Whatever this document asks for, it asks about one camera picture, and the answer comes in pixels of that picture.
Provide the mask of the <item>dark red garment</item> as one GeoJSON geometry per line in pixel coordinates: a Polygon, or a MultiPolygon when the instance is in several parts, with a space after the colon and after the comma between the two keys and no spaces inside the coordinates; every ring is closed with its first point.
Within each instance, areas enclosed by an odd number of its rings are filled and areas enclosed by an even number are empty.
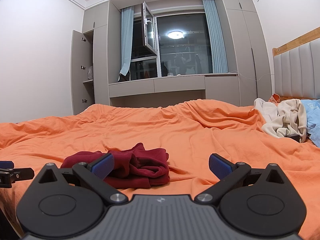
{"type": "Polygon", "coordinates": [[[139,142],[129,150],[109,153],[114,157],[114,168],[104,181],[116,189],[149,189],[170,181],[169,154],[163,148],[146,150],[139,142]]]}

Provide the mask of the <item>grey padded wooden headboard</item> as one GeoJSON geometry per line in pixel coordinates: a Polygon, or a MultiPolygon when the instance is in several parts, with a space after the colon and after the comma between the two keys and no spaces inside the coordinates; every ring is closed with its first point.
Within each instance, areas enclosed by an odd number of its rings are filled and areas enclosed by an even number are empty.
{"type": "Polygon", "coordinates": [[[319,99],[319,28],[272,49],[279,100],[319,99]]]}

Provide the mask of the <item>dark glass window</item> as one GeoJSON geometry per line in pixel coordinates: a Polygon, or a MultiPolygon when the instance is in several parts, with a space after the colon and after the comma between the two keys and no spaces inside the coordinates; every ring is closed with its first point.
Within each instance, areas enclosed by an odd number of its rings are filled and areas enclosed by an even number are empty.
{"type": "Polygon", "coordinates": [[[156,16],[146,3],[133,22],[130,80],[213,73],[204,12],[156,16]]]}

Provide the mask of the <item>orange bed sheet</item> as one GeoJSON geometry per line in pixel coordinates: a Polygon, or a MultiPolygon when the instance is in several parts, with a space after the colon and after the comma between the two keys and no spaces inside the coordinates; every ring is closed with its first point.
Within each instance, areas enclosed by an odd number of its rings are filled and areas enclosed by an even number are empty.
{"type": "Polygon", "coordinates": [[[46,163],[61,165],[80,151],[128,150],[141,142],[148,150],[169,155],[170,182],[133,194],[196,196],[217,182],[208,159],[217,153],[253,168],[278,164],[307,208],[300,230],[303,239],[319,239],[319,148],[312,142],[274,138],[252,106],[237,107],[216,100],[193,100],[165,108],[121,108],[91,105],[78,115],[1,124],[1,159],[35,172],[46,163]]]}

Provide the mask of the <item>clear glass jar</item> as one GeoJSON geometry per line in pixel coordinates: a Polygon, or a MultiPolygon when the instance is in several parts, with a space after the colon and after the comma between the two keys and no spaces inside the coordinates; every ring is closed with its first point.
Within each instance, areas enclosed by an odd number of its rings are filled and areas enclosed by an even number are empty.
{"type": "Polygon", "coordinates": [[[89,66],[87,69],[87,79],[88,80],[93,79],[93,66],[89,66]]]}

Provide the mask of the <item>light blue garment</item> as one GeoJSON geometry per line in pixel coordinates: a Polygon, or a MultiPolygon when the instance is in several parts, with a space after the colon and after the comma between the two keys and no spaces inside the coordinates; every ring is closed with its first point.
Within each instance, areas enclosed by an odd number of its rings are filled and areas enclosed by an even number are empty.
{"type": "Polygon", "coordinates": [[[309,139],[317,146],[320,147],[320,104],[319,99],[301,100],[306,110],[307,116],[307,134],[309,139]]]}

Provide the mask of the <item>left light blue curtain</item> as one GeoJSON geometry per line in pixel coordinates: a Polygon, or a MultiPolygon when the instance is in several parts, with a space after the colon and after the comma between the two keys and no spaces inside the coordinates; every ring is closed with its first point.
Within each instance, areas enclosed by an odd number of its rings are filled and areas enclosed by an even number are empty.
{"type": "Polygon", "coordinates": [[[129,72],[133,40],[134,6],[121,10],[121,69],[119,76],[129,72]]]}

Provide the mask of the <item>light blue curtain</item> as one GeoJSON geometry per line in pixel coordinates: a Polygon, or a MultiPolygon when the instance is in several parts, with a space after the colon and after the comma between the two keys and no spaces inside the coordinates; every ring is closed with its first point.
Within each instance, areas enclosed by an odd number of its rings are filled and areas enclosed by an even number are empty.
{"type": "Polygon", "coordinates": [[[129,72],[133,40],[134,6],[121,10],[121,69],[119,76],[129,72]]]}
{"type": "Polygon", "coordinates": [[[214,0],[202,0],[206,15],[210,47],[212,51],[213,72],[217,74],[227,73],[227,55],[223,32],[217,7],[214,0]]]}

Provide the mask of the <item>cream white garment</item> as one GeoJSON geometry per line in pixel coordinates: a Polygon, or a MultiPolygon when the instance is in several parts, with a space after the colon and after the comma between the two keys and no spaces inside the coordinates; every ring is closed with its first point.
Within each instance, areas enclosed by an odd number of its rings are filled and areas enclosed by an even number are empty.
{"type": "Polygon", "coordinates": [[[299,136],[298,142],[303,143],[307,137],[306,109],[299,99],[284,100],[278,104],[257,98],[254,101],[257,109],[265,120],[262,130],[275,138],[299,136]]]}

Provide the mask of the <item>right light blue curtain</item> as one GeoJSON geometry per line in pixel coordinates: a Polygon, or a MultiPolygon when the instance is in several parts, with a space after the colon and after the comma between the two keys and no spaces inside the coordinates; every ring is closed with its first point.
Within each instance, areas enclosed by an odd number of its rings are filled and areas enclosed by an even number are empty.
{"type": "Polygon", "coordinates": [[[227,55],[223,32],[217,7],[214,0],[202,0],[206,15],[210,47],[212,51],[213,72],[217,74],[227,73],[227,55]]]}

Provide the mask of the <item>open grey cabinet door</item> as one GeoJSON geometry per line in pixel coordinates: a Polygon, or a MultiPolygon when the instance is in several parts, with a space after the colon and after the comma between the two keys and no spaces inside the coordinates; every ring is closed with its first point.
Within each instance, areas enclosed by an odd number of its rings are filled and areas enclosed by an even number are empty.
{"type": "Polygon", "coordinates": [[[88,78],[90,70],[93,70],[92,42],[83,33],[74,30],[71,47],[71,93],[74,115],[94,104],[93,78],[88,78]]]}

